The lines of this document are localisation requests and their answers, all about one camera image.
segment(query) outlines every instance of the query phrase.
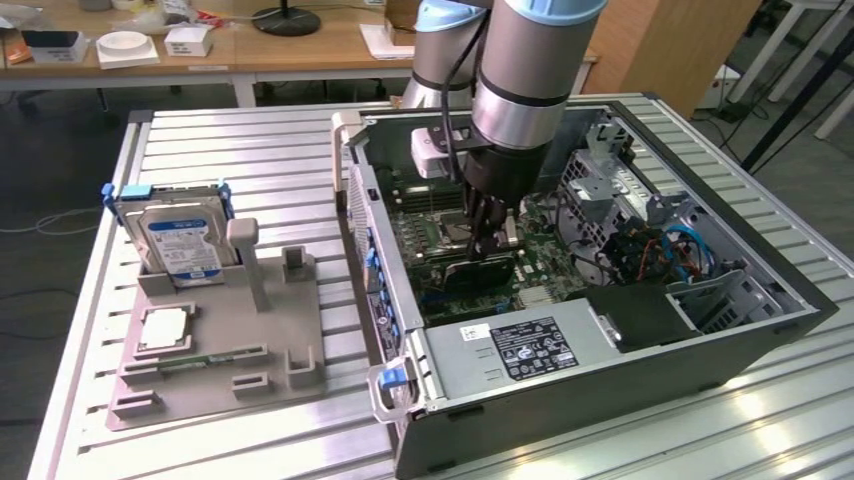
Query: robotic arm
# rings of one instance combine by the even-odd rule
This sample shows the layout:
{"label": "robotic arm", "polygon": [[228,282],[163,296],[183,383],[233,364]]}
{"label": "robotic arm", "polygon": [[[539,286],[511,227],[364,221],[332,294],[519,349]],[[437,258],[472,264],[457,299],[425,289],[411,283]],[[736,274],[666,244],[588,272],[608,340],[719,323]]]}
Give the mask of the robotic arm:
{"label": "robotic arm", "polygon": [[[493,250],[508,212],[517,212],[533,188],[606,1],[495,0],[485,2],[492,3],[488,12],[447,0],[421,3],[413,78],[403,106],[436,106],[439,96],[445,121],[439,129],[412,132],[412,155],[416,163],[439,159],[445,174],[461,177],[471,259]],[[484,30],[477,52],[471,47]],[[467,134],[448,132],[451,91],[465,92],[453,102],[464,105],[475,71],[471,128]],[[421,91],[420,105],[411,90]]]}

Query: gray floor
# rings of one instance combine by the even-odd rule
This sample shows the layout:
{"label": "gray floor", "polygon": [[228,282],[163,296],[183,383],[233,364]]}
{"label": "gray floor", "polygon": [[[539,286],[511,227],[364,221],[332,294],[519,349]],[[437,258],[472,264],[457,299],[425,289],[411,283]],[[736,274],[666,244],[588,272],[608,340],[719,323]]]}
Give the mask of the gray floor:
{"label": "gray floor", "polygon": [[[766,36],[744,39],[732,54],[731,63],[746,69]],[[784,47],[766,69],[772,72],[787,60],[792,49]],[[792,123],[783,138],[819,111],[827,99],[847,83],[838,74]],[[388,82],[388,93],[399,94],[403,83]],[[329,101],[345,102],[373,99],[373,83],[331,82]],[[108,90],[112,113],[125,118],[135,109],[193,109],[233,107],[228,87],[185,87],[177,95],[165,88]],[[790,97],[778,105],[762,105],[774,119]],[[317,103],[324,101],[319,82],[280,85],[269,104]],[[98,187],[109,179],[119,150],[123,127],[110,126],[100,112],[92,91],[48,92],[33,100],[37,113],[24,115],[14,103],[0,107],[0,228],[30,225],[42,216],[72,208],[97,206]],[[854,119],[848,118],[830,140],[818,141],[804,133],[762,171],[758,178],[811,223],[830,241],[854,254]],[[728,135],[732,126],[716,121]],[[731,141],[743,156],[767,130],[771,121],[751,117]],[[708,122],[696,127],[720,142],[719,133]],[[58,228],[86,226],[94,217],[68,219]],[[48,237],[38,234],[0,234],[0,297],[14,291],[36,288],[77,290],[82,281],[93,232]],[[61,332],[70,319],[74,301],[66,294],[45,293],[5,299],[1,303],[0,331],[30,335]],[[0,336],[0,421],[37,418],[42,415],[61,357],[62,339],[26,341]],[[0,476],[17,479],[25,476],[37,426],[0,427]]]}

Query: aluminum profile table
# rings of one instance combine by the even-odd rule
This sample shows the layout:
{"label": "aluminum profile table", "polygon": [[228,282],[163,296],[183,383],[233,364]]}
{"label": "aluminum profile table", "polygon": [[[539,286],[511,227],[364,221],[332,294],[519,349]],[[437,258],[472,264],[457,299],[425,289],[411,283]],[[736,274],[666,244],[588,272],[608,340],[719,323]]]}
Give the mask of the aluminum profile table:
{"label": "aluminum profile table", "polygon": [[[854,472],[854,264],[658,100],[618,99],[840,305],[799,342],[723,387],[433,478],[838,478]],[[260,255],[304,244],[317,258],[329,392],[289,407],[123,432],[104,426],[136,295],[137,256],[104,214],[38,438],[30,479],[373,479],[392,476],[369,409],[368,367],[331,189],[329,117],[344,104],[159,112],[131,119],[113,183],[227,178],[237,217],[261,226]],[[642,146],[636,165],[676,182]]]}

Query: black lamp base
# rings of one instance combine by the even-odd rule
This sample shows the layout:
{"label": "black lamp base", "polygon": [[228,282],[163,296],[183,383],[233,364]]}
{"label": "black lamp base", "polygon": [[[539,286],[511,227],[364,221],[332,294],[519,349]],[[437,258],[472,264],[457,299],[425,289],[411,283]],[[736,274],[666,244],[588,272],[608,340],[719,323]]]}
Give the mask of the black lamp base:
{"label": "black lamp base", "polygon": [[253,17],[268,16],[252,20],[255,28],[280,37],[301,37],[320,30],[320,17],[308,10],[288,8],[287,17],[280,12],[280,8],[265,8],[257,12]]}

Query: hard drive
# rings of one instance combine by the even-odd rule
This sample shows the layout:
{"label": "hard drive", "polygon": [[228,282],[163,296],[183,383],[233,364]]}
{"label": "hard drive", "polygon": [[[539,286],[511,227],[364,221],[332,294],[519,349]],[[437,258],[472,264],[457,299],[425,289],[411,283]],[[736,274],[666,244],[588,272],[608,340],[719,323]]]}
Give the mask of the hard drive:
{"label": "hard drive", "polygon": [[225,239],[228,186],[128,185],[115,199],[113,190],[104,187],[104,205],[125,227],[145,273],[168,274],[176,287],[223,283],[223,267],[239,263]]}

